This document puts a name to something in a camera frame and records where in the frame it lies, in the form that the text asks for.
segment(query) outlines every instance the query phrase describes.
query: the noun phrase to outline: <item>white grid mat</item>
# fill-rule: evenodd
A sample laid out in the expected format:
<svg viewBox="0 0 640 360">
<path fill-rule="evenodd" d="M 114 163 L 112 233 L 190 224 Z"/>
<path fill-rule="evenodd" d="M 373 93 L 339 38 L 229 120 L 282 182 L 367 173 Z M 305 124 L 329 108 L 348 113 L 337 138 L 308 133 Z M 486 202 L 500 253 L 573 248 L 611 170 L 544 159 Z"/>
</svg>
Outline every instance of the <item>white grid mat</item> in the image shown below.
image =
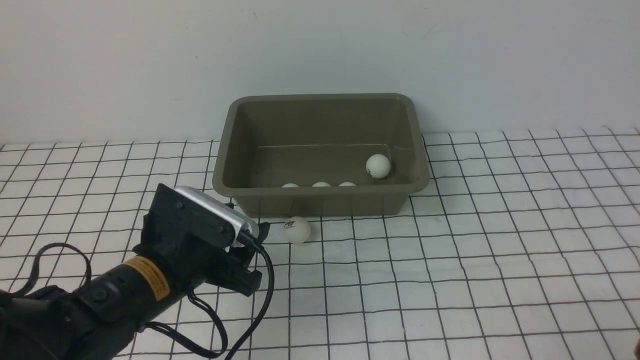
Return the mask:
<svg viewBox="0 0 640 360">
<path fill-rule="evenodd" d="M 640 338 L 639 133 L 424 140 L 434 181 L 397 216 L 312 218 L 314 239 L 300 246 L 282 242 L 281 222 L 272 226 L 276 291 L 236 358 L 632 359 Z M 228 201 L 211 189 L 217 151 L 211 141 L 2 146 L 0 288 L 20 288 L 35 252 L 52 242 L 87 252 L 95 274 L 132 257 L 158 183 Z M 81 257 L 52 251 L 36 288 L 73 290 L 83 272 Z M 255 298 L 208 285 L 198 293 L 233 344 L 264 286 Z M 159 321 L 220 346 L 188 302 Z M 197 357 L 146 331 L 118 358 Z"/>
</svg>

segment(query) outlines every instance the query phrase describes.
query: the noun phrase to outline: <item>black cable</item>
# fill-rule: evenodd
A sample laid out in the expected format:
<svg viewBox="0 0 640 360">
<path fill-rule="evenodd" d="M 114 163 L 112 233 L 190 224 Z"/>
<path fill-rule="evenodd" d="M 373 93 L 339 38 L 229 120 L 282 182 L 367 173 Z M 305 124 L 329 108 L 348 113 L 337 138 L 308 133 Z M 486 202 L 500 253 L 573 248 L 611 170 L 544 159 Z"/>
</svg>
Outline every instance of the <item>black cable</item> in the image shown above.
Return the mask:
<svg viewBox="0 0 640 360">
<path fill-rule="evenodd" d="M 249 336 L 251 336 L 255 328 L 258 327 L 258 325 L 260 325 L 260 322 L 264 318 L 264 315 L 267 313 L 267 308 L 269 308 L 269 304 L 271 303 L 271 298 L 273 296 L 273 288 L 275 287 L 273 264 L 271 263 L 271 258 L 269 257 L 269 254 L 267 254 L 267 252 L 264 250 L 264 247 L 262 247 L 262 245 L 257 245 L 257 252 L 264 258 L 264 262 L 267 264 L 267 273 L 269 274 L 267 294 L 264 297 L 264 302 L 262 303 L 262 307 L 260 308 L 258 315 L 255 316 L 255 319 L 249 326 L 249 329 L 247 329 L 244 332 L 244 334 L 240 336 L 236 344 L 231 348 L 231 350 L 229 350 L 229 353 L 225 357 L 225 360 L 231 359 L 236 354 L 238 349 L 242 346 L 242 344 L 249 338 Z"/>
<path fill-rule="evenodd" d="M 182 335 L 179 331 L 175 330 L 165 323 L 148 322 L 147 328 L 168 336 L 169 338 L 175 340 L 175 342 L 198 356 L 206 357 L 208 359 L 216 359 L 220 357 L 225 351 L 227 351 L 227 346 L 229 345 L 227 330 L 222 324 L 222 320 L 220 320 L 218 314 L 216 314 L 215 310 L 209 304 L 195 295 L 193 289 L 187 294 L 187 299 L 189 299 L 190 303 L 204 310 L 209 315 L 209 317 L 211 317 L 211 320 L 215 324 L 215 327 L 220 332 L 222 347 L 219 352 L 201 347 L 200 345 L 196 344 L 191 339 L 187 338 L 185 335 Z"/>
<path fill-rule="evenodd" d="M 27 280 L 26 284 L 24 284 L 24 286 L 20 290 L 9 293 L 9 296 L 24 297 L 31 290 L 33 290 L 33 288 L 36 286 L 36 283 L 38 282 L 38 278 L 40 277 L 40 258 L 42 257 L 42 254 L 44 254 L 45 251 L 55 247 L 66 247 L 82 255 L 82 257 L 84 258 L 84 262 L 86 263 L 86 270 L 84 271 L 84 283 L 80 287 L 78 287 L 78 289 L 80 290 L 81 288 L 89 288 L 89 283 L 91 282 L 91 263 L 89 262 L 89 258 L 86 257 L 86 255 L 83 254 L 82 251 L 80 251 L 73 245 L 69 245 L 67 243 L 50 243 L 43 246 L 33 258 L 33 266 L 31 267 L 31 273 L 29 274 L 29 279 Z"/>
<path fill-rule="evenodd" d="M 262 307 L 260 308 L 258 315 L 255 316 L 255 319 L 253 320 L 251 325 L 249 325 L 249 328 L 244 332 L 244 334 L 242 334 L 242 336 L 240 336 L 240 338 L 234 344 L 231 350 L 229 350 L 229 353 L 225 357 L 225 360 L 231 359 L 236 354 L 238 349 L 240 349 L 242 344 L 249 338 L 249 336 L 251 336 L 251 334 L 258 327 L 258 325 L 260 325 L 260 322 L 264 318 L 264 315 L 267 313 L 267 309 L 269 308 L 269 304 L 271 303 L 271 298 L 273 297 L 273 289 L 275 287 L 275 278 L 274 278 L 273 264 L 271 262 L 271 258 L 269 257 L 269 254 L 267 254 L 267 252 L 264 250 L 264 247 L 262 247 L 262 245 L 256 244 L 253 246 L 253 248 L 255 248 L 256 251 L 264 258 L 264 262 L 267 264 L 267 273 L 269 274 L 267 293 L 264 297 L 264 303 L 262 303 Z M 201 347 L 200 345 L 191 341 L 185 335 L 182 335 L 180 332 L 178 332 L 177 330 L 175 330 L 174 328 L 170 327 L 165 323 L 148 322 L 146 326 L 148 329 L 155 330 L 175 340 L 175 342 L 182 345 L 184 348 L 186 348 L 187 350 L 189 350 L 190 352 L 198 356 L 206 357 L 209 359 L 216 359 L 217 357 L 222 355 L 224 351 L 226 351 L 228 346 L 227 331 L 225 330 L 225 327 L 222 324 L 222 320 L 220 320 L 220 317 L 218 317 L 216 312 L 213 310 L 213 308 L 209 304 L 204 302 L 202 299 L 198 298 L 193 293 L 193 290 L 189 291 L 189 293 L 187 294 L 187 298 L 192 304 L 199 307 L 200 309 L 203 309 L 211 317 L 211 320 L 213 320 L 216 328 L 220 332 L 220 339 L 222 342 L 222 348 L 220 352 L 215 352 L 213 350 L 208 350 L 204 347 Z"/>
<path fill-rule="evenodd" d="M 73 246 L 73 245 L 69 245 L 66 243 L 50 243 L 47 244 L 45 246 L 43 246 L 35 255 L 35 257 L 33 258 L 33 265 L 31 266 L 31 273 L 29 274 L 29 279 L 27 280 L 26 284 L 18 291 L 13 292 L 13 293 L 7 293 L 9 295 L 9 297 L 11 298 L 15 298 L 15 297 L 24 297 L 26 296 L 36 285 L 36 283 L 38 282 L 38 278 L 40 277 L 40 258 L 42 257 L 42 254 L 44 254 L 45 251 L 55 248 L 55 247 L 66 247 L 68 249 L 71 249 L 75 252 L 77 252 L 78 254 L 82 255 L 82 257 L 84 258 L 84 262 L 86 263 L 86 270 L 84 271 L 84 283 L 82 283 L 82 285 L 80 287 L 78 287 L 78 289 L 76 291 L 74 291 L 71 294 L 68 295 L 75 295 L 76 293 L 78 293 L 78 291 L 81 288 L 85 288 L 87 289 L 89 287 L 89 284 L 91 283 L 91 263 L 89 262 L 89 258 L 86 257 L 86 255 L 80 251 L 77 247 Z M 6 318 L 6 313 L 4 311 L 3 308 L 0 307 L 0 315 L 1 315 L 1 319 L 0 319 L 0 346 L 2 346 L 2 344 L 4 343 L 4 338 L 6 336 L 6 332 L 7 332 L 7 328 L 8 328 L 8 319 Z M 44 350 L 44 352 L 46 352 L 51 359 L 53 360 L 60 360 L 60 358 L 58 356 L 56 356 L 56 354 L 54 354 L 53 351 L 51 351 L 51 349 L 42 341 L 40 341 L 40 339 L 38 339 L 36 336 L 34 336 L 33 334 L 31 334 L 29 332 L 28 329 L 23 328 L 22 324 L 19 323 L 13 323 L 12 324 L 12 328 L 20 331 L 21 333 L 23 333 L 24 335 L 26 335 L 27 338 L 29 338 L 31 341 L 33 341 L 34 343 L 36 343 L 42 350 Z"/>
</svg>

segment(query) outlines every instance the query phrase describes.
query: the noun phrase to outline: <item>yellow label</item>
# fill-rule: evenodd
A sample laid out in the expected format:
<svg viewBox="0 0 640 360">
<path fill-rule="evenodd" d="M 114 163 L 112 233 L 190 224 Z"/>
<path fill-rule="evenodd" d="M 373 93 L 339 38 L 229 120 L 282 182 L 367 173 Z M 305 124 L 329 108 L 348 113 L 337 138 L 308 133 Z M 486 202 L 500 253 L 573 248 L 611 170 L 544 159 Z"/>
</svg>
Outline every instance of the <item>yellow label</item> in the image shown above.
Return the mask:
<svg viewBox="0 0 640 360">
<path fill-rule="evenodd" d="M 156 301 L 164 299 L 171 293 L 169 283 L 166 282 L 164 274 L 158 269 L 156 264 L 149 259 L 143 258 L 142 256 L 135 256 L 124 264 L 134 268 L 147 280 L 151 290 L 156 296 Z"/>
</svg>

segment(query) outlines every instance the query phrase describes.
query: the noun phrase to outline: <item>ping pong ball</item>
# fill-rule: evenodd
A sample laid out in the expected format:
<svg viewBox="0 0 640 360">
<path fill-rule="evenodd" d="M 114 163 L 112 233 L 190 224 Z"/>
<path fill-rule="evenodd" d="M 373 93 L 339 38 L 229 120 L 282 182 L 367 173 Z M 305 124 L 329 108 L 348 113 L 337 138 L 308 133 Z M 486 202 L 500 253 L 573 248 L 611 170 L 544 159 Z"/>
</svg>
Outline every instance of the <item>ping pong ball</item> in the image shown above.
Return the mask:
<svg viewBox="0 0 640 360">
<path fill-rule="evenodd" d="M 389 175 L 391 171 L 391 161 L 382 154 L 372 155 L 367 160 L 367 172 L 374 179 L 382 179 Z"/>
<path fill-rule="evenodd" d="M 284 237 L 293 244 L 302 244 L 311 236 L 311 225 L 304 218 L 292 217 L 284 223 Z"/>
</svg>

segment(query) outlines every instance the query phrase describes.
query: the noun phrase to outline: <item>plastic bin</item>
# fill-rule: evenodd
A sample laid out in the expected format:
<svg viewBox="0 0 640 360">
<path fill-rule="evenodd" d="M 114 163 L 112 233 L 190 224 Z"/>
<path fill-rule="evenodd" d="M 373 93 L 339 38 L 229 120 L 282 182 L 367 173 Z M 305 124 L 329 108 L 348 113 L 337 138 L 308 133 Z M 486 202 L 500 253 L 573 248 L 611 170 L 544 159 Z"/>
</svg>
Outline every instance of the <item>plastic bin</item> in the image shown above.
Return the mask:
<svg viewBox="0 0 640 360">
<path fill-rule="evenodd" d="M 373 154 L 392 162 L 384 179 L 366 172 Z M 229 108 L 212 181 L 251 217 L 393 215 L 427 185 L 428 169 L 406 96 L 255 96 Z M 331 187 L 311 187 L 319 181 Z"/>
</svg>

